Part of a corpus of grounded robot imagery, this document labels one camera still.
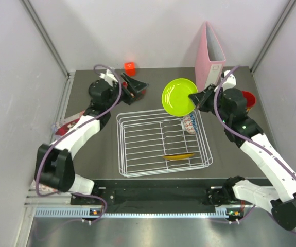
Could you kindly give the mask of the red floral plate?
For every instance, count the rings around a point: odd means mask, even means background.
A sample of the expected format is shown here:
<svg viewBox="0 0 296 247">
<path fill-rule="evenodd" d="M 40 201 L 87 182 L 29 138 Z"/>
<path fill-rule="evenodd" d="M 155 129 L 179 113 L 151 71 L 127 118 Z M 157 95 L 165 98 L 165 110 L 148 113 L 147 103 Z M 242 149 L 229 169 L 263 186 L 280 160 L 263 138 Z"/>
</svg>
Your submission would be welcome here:
<svg viewBox="0 0 296 247">
<path fill-rule="evenodd" d="M 140 92 L 135 94 L 134 91 L 130 89 L 129 83 L 123 82 L 123 95 L 122 95 L 123 102 L 127 104 L 131 104 L 136 101 L 139 101 L 144 97 L 145 93 L 146 93 L 146 89 L 142 89 Z"/>
</svg>

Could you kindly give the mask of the green plate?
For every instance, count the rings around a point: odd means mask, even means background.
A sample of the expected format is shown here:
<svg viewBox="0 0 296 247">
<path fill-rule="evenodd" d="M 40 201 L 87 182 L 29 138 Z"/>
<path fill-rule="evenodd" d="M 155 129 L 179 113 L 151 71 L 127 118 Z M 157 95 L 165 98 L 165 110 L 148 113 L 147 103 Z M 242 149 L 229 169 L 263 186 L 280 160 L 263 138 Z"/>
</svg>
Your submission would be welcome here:
<svg viewBox="0 0 296 247">
<path fill-rule="evenodd" d="M 169 82 L 162 92 L 162 106 L 172 116 L 186 116 L 195 109 L 189 95 L 197 92 L 198 89 L 192 81 L 185 78 L 175 79 Z"/>
</svg>

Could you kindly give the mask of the red cup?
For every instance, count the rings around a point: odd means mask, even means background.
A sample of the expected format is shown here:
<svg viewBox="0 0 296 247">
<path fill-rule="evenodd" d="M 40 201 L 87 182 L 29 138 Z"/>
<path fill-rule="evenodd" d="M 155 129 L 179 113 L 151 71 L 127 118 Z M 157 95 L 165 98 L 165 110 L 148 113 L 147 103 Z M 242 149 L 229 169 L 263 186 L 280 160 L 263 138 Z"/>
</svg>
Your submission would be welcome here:
<svg viewBox="0 0 296 247">
<path fill-rule="evenodd" d="M 246 99 L 246 111 L 249 112 L 256 104 L 256 97 L 249 91 L 242 91 L 244 98 Z"/>
</svg>

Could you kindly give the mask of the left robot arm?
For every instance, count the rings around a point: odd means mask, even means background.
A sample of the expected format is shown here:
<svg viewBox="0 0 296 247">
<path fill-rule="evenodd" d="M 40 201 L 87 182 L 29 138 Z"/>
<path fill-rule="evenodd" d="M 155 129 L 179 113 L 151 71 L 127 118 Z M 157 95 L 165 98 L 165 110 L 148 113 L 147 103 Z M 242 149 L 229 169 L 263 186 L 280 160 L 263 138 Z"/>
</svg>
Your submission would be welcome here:
<svg viewBox="0 0 296 247">
<path fill-rule="evenodd" d="M 99 200 L 100 192 L 94 182 L 75 173 L 73 159 L 77 152 L 111 117 L 111 109 L 120 102 L 127 105 L 140 100 L 147 83 L 123 73 L 121 80 L 107 70 L 89 86 L 91 102 L 79 120 L 63 136 L 38 148 L 34 180 L 59 192 L 80 193 L 89 204 Z"/>
</svg>

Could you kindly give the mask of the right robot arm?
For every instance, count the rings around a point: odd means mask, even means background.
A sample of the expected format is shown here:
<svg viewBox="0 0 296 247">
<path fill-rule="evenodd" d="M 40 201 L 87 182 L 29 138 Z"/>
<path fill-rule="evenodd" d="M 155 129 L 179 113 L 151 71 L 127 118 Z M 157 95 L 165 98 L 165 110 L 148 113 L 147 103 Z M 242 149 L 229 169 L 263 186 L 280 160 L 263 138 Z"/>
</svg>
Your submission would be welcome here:
<svg viewBox="0 0 296 247">
<path fill-rule="evenodd" d="M 262 128 L 248 116 L 242 91 L 210 85 L 202 92 L 190 94 L 189 99 L 200 111 L 211 112 L 218 118 L 228 140 L 258 166 L 273 186 L 266 189 L 236 176 L 223 184 L 224 199 L 231 204 L 239 200 L 252 203 L 272 215 L 285 230 L 295 229 L 296 173 L 272 147 Z"/>
</svg>

